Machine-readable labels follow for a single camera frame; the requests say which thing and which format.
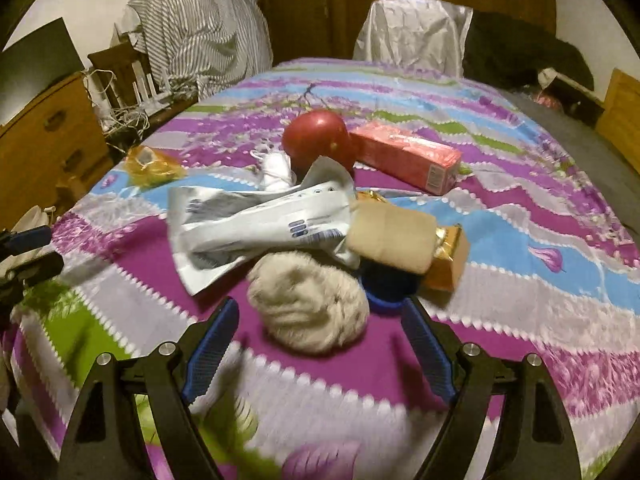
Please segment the white blue wrapper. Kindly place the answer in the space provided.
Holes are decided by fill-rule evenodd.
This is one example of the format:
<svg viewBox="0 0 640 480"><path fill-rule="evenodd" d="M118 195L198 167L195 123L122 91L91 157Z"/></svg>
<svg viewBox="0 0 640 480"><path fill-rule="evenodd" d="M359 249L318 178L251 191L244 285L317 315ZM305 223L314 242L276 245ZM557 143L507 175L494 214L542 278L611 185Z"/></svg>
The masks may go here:
<svg viewBox="0 0 640 480"><path fill-rule="evenodd" d="M321 156L285 191L226 191L176 186L168 191L168 240L181 283L195 296L268 250L323 250L356 269L346 245L356 188L338 162Z"/></svg>

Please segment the gold foil box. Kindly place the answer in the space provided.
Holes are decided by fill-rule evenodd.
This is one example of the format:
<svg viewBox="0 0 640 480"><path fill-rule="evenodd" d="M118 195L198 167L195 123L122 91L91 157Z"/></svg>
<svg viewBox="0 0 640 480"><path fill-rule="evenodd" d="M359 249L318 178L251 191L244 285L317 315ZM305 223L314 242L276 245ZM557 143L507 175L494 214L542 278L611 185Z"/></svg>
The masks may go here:
<svg viewBox="0 0 640 480"><path fill-rule="evenodd" d="M357 200L376 200L389 203L375 192L359 192L352 202L352 210ZM437 221L437 243L431 266L422 276L420 289L434 289L453 292L462 277L470 252L470 243L462 226L442 226Z"/></svg>

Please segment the blue bottle cap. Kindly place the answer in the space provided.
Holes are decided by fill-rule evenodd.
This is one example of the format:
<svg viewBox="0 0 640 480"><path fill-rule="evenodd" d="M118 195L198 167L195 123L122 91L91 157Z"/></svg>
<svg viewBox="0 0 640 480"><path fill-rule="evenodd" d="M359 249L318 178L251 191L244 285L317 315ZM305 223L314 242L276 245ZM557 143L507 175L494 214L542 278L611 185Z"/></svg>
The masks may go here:
<svg viewBox="0 0 640 480"><path fill-rule="evenodd" d="M359 277L370 310L386 318L401 314L405 301L416 293L421 281L421 275L376 262L367 262Z"/></svg>

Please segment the beige cloth roll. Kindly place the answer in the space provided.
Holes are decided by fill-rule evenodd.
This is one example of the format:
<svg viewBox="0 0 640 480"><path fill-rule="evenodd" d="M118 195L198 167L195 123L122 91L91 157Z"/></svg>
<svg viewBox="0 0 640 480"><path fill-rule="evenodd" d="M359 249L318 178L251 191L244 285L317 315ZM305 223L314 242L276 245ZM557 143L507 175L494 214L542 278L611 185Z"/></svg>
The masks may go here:
<svg viewBox="0 0 640 480"><path fill-rule="evenodd" d="M383 266L424 275L437 243L437 220L425 212L357 200L346 235L349 250Z"/></svg>

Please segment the beige fuzzy ball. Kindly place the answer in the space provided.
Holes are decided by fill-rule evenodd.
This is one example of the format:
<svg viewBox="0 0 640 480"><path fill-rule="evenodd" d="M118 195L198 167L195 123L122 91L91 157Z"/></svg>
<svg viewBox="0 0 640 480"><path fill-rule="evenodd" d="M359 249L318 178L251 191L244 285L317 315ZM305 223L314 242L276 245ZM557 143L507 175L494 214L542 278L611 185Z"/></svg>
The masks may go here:
<svg viewBox="0 0 640 480"><path fill-rule="evenodd" d="M266 332L297 353L326 354L366 329L368 298L350 274L306 252L272 252L247 274L247 300Z"/></svg>

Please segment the white plastic bag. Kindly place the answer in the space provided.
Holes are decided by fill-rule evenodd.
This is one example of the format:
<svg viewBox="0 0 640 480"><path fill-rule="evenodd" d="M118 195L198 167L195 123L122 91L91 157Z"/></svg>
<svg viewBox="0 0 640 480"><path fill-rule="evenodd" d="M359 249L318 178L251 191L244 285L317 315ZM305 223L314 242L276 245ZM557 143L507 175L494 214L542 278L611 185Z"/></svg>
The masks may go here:
<svg viewBox="0 0 640 480"><path fill-rule="evenodd" d="M257 162L257 183L260 190L278 192L296 185L297 177L293 172L290 156L284 151L254 148L250 154Z"/></svg>

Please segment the white plastic bucket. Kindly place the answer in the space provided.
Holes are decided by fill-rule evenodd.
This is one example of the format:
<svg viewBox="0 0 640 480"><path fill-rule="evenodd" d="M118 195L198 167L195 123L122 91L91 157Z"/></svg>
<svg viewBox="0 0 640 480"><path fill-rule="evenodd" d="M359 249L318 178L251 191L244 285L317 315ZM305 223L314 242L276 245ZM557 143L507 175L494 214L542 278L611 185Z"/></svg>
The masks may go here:
<svg viewBox="0 0 640 480"><path fill-rule="evenodd" d="M16 222L15 226L12 226L11 231L24 232L40 228L40 226L50 226L55 213L55 206L49 206L46 208L33 206L21 216L21 219Z"/></svg>

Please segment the wooden chest of drawers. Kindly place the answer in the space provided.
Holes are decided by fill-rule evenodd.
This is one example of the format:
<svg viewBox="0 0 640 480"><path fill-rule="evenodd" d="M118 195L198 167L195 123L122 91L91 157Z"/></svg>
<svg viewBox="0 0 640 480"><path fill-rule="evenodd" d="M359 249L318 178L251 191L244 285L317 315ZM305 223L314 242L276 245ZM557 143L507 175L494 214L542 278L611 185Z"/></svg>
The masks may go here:
<svg viewBox="0 0 640 480"><path fill-rule="evenodd" d="M33 206L69 211L114 166L98 116L76 73L37 96L1 128L1 226Z"/></svg>

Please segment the yellow crinkled snack wrapper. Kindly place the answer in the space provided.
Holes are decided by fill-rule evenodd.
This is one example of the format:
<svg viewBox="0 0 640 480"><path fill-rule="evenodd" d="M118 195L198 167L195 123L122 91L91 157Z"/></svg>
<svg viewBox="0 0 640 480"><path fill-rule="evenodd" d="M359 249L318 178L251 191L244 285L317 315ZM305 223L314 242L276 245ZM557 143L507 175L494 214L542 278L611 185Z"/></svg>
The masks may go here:
<svg viewBox="0 0 640 480"><path fill-rule="evenodd" d="M124 168L128 184L142 190L175 182L186 177L186 170L177 159L145 145L130 148Z"/></svg>

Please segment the dark monitor screen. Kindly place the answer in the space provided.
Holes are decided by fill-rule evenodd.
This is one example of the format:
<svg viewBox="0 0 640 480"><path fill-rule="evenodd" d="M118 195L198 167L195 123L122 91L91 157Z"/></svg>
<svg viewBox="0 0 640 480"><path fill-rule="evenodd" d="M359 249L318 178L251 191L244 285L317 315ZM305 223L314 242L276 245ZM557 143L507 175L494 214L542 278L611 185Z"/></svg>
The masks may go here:
<svg viewBox="0 0 640 480"><path fill-rule="evenodd" d="M1 125L47 88L84 69L62 18L12 44L1 53Z"/></svg>

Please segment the grey bed mattress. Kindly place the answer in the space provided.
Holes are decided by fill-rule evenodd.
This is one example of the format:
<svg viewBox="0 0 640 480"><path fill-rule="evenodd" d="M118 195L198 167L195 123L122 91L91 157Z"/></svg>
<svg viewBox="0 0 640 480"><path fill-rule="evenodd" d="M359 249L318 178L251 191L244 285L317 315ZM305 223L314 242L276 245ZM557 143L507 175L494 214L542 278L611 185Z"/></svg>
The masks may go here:
<svg viewBox="0 0 640 480"><path fill-rule="evenodd" d="M640 180L617 148L582 122L537 104L526 96L500 90L514 106L545 128L575 159L599 189L614 214L639 244Z"/></svg>

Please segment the striped grey white shirt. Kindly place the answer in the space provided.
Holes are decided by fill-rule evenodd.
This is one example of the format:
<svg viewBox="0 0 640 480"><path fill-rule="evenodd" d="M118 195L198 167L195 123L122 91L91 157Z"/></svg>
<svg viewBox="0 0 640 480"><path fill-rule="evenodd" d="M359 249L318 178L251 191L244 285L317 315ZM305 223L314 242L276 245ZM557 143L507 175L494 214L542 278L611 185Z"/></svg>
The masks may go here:
<svg viewBox="0 0 640 480"><path fill-rule="evenodd" d="M152 75L180 99L205 100L270 70L267 20L257 0L129 0L136 45Z"/></svg>

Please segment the red carton box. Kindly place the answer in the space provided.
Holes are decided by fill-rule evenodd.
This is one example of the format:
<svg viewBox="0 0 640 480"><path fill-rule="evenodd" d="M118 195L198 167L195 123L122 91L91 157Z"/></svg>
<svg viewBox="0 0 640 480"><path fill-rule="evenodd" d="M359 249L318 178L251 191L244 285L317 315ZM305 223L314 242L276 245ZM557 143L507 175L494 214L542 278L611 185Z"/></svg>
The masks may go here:
<svg viewBox="0 0 640 480"><path fill-rule="evenodd" d="M462 154L456 148L382 122L368 122L350 135L363 165L438 196L457 184Z"/></svg>

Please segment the wooden bed headboard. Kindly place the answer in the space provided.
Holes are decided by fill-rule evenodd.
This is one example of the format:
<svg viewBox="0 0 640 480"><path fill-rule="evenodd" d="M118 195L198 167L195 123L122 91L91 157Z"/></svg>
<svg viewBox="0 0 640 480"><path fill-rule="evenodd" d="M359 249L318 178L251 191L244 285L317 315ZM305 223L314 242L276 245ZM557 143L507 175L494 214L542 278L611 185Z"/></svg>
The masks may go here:
<svg viewBox="0 0 640 480"><path fill-rule="evenodd" d="M631 167L640 172L640 81L613 70L597 133L610 141Z"/></svg>

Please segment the black clothes pile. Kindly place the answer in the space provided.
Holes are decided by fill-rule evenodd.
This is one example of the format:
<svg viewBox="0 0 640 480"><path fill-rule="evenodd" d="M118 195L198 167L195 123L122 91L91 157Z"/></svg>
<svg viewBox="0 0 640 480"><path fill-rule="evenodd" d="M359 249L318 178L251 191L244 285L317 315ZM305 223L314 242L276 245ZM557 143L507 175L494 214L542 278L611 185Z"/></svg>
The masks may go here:
<svg viewBox="0 0 640 480"><path fill-rule="evenodd" d="M473 13L462 68L464 78L498 89L532 86L546 68L594 88L591 70L576 47L535 24L501 13Z"/></svg>

